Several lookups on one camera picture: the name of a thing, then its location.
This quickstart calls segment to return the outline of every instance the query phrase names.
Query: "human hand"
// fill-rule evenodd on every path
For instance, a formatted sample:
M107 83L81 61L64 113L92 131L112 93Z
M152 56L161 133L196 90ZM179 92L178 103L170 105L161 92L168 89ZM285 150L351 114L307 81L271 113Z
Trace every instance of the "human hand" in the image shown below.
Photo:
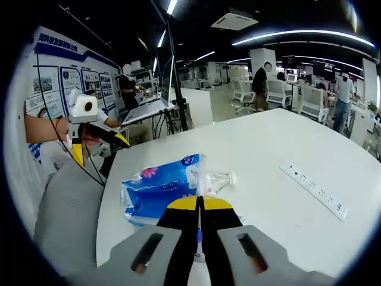
M66 141L67 132L69 130L69 120L68 118L62 118L56 123L57 132L60 138L63 141ZM87 129L87 125L85 124L82 129L82 144L85 145L96 145L99 143L99 138L92 136Z
M85 124L82 129L82 144L85 145L96 145L99 143L99 138L91 135L88 132L88 125Z
M63 141L66 141L66 134L69 131L69 119L68 118L61 118L56 121L55 127L57 129L57 132L60 136L60 138Z

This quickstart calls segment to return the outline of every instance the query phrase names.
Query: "round white table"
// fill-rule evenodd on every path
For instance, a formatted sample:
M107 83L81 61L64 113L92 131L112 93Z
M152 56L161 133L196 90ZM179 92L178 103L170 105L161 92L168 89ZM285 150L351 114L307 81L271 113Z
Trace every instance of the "round white table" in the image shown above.
M120 207L121 182L140 170L203 153L209 170L234 171L238 182L218 196L287 249L306 271L338 277L368 241L381 211L381 164L354 142L280 108L203 126L119 151L102 199L97 264L133 233ZM294 164L348 206L340 221L279 167ZM191 284L207 284L194 263Z

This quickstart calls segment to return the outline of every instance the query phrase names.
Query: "bottle cap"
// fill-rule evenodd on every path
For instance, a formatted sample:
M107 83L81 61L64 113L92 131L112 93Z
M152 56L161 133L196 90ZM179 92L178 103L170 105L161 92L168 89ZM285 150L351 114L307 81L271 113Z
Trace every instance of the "bottle cap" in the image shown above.
M229 179L230 179L230 183L232 185L236 184L237 183L237 174L235 172L230 172L229 173Z

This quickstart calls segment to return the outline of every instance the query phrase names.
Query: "laptop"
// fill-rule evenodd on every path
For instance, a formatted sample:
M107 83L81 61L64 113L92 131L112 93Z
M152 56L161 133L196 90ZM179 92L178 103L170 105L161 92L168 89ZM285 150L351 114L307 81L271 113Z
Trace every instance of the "laptop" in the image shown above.
M298 76L294 73L288 73L287 74L287 83L296 83L298 81Z
M153 102L148 102L144 105L140 105L132 110L130 110L123 120L122 125L129 125L134 122L143 120L145 118L159 114L165 109L171 110L175 106L170 102L170 90L172 85L172 74L173 74L173 59L172 56L163 68L163 78L161 85L161 98Z

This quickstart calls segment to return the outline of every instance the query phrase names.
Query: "person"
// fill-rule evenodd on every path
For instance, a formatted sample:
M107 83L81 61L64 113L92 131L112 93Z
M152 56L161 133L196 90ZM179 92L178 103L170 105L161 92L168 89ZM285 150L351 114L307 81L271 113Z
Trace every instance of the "person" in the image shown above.
M66 135L69 129L68 118L53 118L52 122L57 130L58 136L63 141L66 141ZM55 129L48 118L35 117L25 114L24 125L27 143L43 143L58 140ZM99 138L92 136L87 131L86 126L84 126L82 131L82 143L86 145L96 145L99 143Z
M282 80L282 81L286 81L286 77L285 77L285 74L282 73L282 72L279 72L277 75L276 75L276 78L279 79L279 80Z
M317 88L324 90L323 91L323 105L324 107L328 107L328 93L327 93L326 86L322 82L320 82Z
M124 105L128 110L139 106L137 100L135 99L135 95L146 90L144 86L137 85L135 80L130 77L130 74L131 66L129 64L125 64L123 67L123 74L119 77L119 87Z
M48 112L46 108L43 107L40 112L38 112L37 117L48 118L47 114ZM56 173L64 164L66 164L67 160L71 159L71 156L68 153L71 152L71 149L68 147L65 140L63 140L62 143L58 139L48 141L42 143L40 146L41 166L46 174L50 175Z
M342 133L344 124L348 120L348 116L351 112L351 97L353 97L355 93L353 81L349 78L347 73L342 73L342 76L337 78L336 93L337 102L333 130Z
M298 81L296 82L296 84L298 84L298 85L304 84L303 76L298 77Z
M93 89L90 89L88 91L85 92L86 95L92 95L92 96L95 96L96 97L96 91L93 90ZM103 110L101 110L100 108L98 108L98 112L96 114L98 116L97 118L97 122L99 122L100 124L104 124L110 128L118 128L118 127L121 127L121 123L116 121L116 120L113 120L111 119Z
M86 91L86 94L95 96L96 91L91 89L89 91ZM120 122L111 119L100 108L98 109L97 115L98 115L97 121L101 124L107 125L110 128L121 128L122 127ZM142 124L132 124L132 125L129 125L127 128L129 130L129 140L134 141L135 144L148 141L148 139L147 139L148 128L146 126L144 126Z
M312 76L310 74L305 76L305 82L307 85L312 85Z
M272 69L273 66L268 61L266 61L263 67L257 70L252 81L252 90L255 92L254 108L257 110L268 109L264 90L267 80L266 73L271 72Z

